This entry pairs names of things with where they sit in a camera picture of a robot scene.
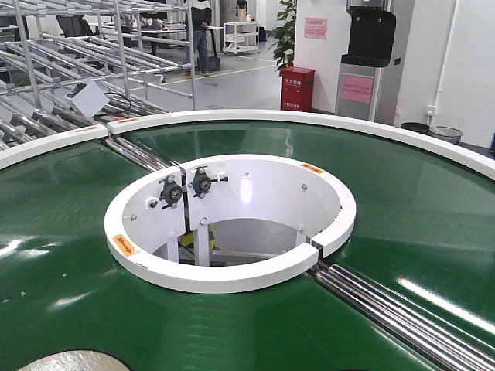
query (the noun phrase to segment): wastebasket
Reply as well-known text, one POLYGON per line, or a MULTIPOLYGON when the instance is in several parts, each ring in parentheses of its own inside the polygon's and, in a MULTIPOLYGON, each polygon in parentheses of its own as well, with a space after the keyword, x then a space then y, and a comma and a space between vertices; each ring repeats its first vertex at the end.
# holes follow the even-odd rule
POLYGON ((419 122, 405 122, 401 125, 401 128, 416 133, 428 135, 430 127, 426 124, 420 124, 419 122))
POLYGON ((463 136, 463 132, 459 129, 448 128, 446 126, 433 126, 430 128, 429 134, 430 137, 442 139, 454 145, 457 145, 463 136))

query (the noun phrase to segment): potted plant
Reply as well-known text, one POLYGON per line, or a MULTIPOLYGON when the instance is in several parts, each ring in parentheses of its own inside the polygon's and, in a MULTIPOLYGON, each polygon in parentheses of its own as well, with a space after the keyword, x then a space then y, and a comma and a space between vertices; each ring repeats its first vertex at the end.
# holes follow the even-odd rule
POLYGON ((295 14, 297 0, 281 0, 280 4, 285 8, 277 14, 277 20, 284 22, 282 26, 275 28, 275 42, 273 46, 273 57, 277 61, 277 70, 283 67, 294 65, 294 44, 295 44, 295 14))

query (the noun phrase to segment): yellow floor line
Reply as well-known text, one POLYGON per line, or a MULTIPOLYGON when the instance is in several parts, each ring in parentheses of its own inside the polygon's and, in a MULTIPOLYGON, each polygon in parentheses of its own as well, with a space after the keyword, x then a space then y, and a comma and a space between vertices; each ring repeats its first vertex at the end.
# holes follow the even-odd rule
MULTIPOLYGON (((241 72, 247 72, 247 71, 260 70, 262 68, 275 67, 275 66, 277 66, 277 65, 276 64, 270 64, 267 66, 247 68, 246 70, 237 70, 237 71, 230 71, 230 72, 223 72, 223 73, 215 73, 214 75, 196 77, 196 80, 208 79, 210 77, 217 77, 217 76, 226 76, 226 75, 231 75, 232 73, 241 73, 241 72)), ((177 81, 171 81, 169 83, 161 83, 160 85, 172 85, 173 83, 183 83, 185 81, 191 81, 191 79, 181 79, 181 80, 177 80, 177 81)), ((129 90, 141 90, 141 89, 144 89, 144 87, 133 87, 129 90)))
POLYGON ((246 60, 260 60, 261 62, 273 62, 273 60, 263 60, 262 58, 254 58, 252 56, 237 56, 237 58, 245 58, 246 60))

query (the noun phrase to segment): curved belt conveyor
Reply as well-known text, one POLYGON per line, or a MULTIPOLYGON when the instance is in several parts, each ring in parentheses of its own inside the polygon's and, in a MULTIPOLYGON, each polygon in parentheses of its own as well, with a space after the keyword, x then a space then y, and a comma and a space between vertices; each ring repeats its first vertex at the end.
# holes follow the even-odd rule
POLYGON ((495 369, 495 161, 471 151, 349 118, 225 110, 50 135, 1 150, 0 168, 1 371, 76 349, 133 370, 495 369), (104 214, 122 189, 235 154, 337 177, 356 200, 349 240, 307 274, 236 294, 163 288, 114 259, 104 214))

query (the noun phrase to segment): red fire extinguisher box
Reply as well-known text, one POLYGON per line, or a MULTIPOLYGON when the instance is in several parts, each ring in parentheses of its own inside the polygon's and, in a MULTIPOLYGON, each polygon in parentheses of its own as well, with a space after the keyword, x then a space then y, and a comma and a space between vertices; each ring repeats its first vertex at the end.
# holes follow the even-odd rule
POLYGON ((282 68, 280 109, 311 112, 314 83, 315 70, 294 66, 282 68))

